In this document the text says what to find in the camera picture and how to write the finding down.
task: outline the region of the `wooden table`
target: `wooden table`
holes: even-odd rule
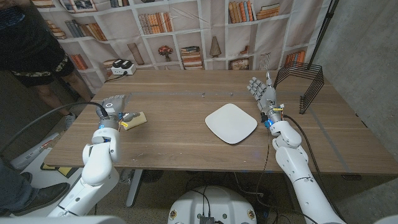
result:
[[[93,101],[132,93],[125,111],[145,112],[148,122],[121,131],[123,156],[117,167],[133,169],[261,171],[267,154],[267,129],[261,123],[245,140],[230,145],[216,137],[205,118],[234,103],[260,120],[259,109],[246,86],[252,77],[265,81],[265,72],[231,70],[138,70],[133,76],[105,83]],[[299,96],[310,82],[288,77],[277,87],[285,114],[303,127],[322,173],[398,174],[394,160],[373,133],[355,116],[326,81],[305,114]],[[63,135],[45,163],[83,166],[81,153],[98,127],[93,106],[87,106]],[[309,155],[303,138],[302,146]],[[310,168],[315,171],[313,162]],[[282,172],[270,146],[266,170]]]

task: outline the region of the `person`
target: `person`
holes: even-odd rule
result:
[[[25,215],[56,202],[68,191],[68,183],[36,189],[30,185],[32,174],[18,175],[0,159],[0,216]]]
[[[58,41],[42,22],[25,14],[23,9],[28,6],[29,0],[0,0],[0,70],[10,70],[23,85],[35,88],[52,108],[62,106],[49,86],[54,77],[61,77],[90,101],[85,84],[73,72],[75,67]],[[59,112],[66,117],[68,129],[76,116],[67,109]]]

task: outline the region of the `potted plant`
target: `potted plant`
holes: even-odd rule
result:
[[[159,47],[159,54],[166,56],[166,62],[171,62],[172,59],[169,57],[169,54],[173,53],[173,49],[167,45]]]

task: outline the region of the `shorts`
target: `shorts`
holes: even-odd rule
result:
[[[6,67],[26,87],[48,85],[54,77],[71,74],[75,66],[56,39],[36,54],[8,62]]]

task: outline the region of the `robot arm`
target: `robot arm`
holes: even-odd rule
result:
[[[281,108],[276,106],[276,92],[267,72],[266,84],[256,77],[250,80],[248,90],[253,94],[261,110],[262,122],[273,136],[276,161],[292,182],[303,213],[317,223],[345,223],[333,211],[308,167],[308,155],[301,146],[302,138],[291,125],[283,120]]]
[[[121,158],[119,121],[130,121],[137,113],[123,114],[124,95],[104,99],[102,106],[108,116],[97,109],[98,130],[91,138],[92,144],[83,150],[85,166],[81,178],[48,217],[86,215],[118,183],[119,174],[113,163]]]

